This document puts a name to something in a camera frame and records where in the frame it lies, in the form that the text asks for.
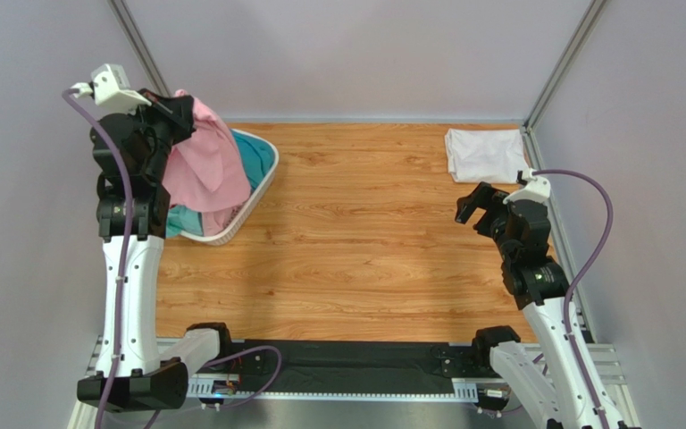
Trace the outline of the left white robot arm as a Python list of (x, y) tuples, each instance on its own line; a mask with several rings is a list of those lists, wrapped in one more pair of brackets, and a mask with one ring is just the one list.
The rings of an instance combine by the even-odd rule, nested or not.
[(94, 373), (77, 384), (80, 402), (111, 413), (180, 408), (189, 381), (230, 342), (225, 324), (190, 326), (166, 351), (155, 336), (155, 296), (170, 195), (163, 185), (174, 145), (194, 132), (193, 99), (80, 83), (68, 95), (106, 110), (90, 120), (100, 166), (98, 234), (106, 264), (105, 328)]

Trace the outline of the pink t shirt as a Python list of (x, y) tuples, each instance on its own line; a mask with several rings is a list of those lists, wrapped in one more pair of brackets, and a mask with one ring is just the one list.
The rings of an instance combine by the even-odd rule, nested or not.
[(169, 208), (182, 205), (208, 213), (241, 205), (250, 185), (237, 143), (218, 114), (198, 98), (194, 101), (195, 131), (172, 148), (163, 177)]

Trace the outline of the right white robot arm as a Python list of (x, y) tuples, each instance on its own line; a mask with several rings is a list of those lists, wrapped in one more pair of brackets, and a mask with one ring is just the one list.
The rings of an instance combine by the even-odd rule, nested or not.
[(509, 326), (477, 331), (476, 359), (501, 376), (539, 428), (627, 428), (578, 327), (565, 271), (549, 254), (547, 195), (518, 197), (482, 182), (456, 201), (457, 223), (483, 212), (473, 228), (495, 243), (503, 283), (534, 332), (545, 366), (535, 366)]

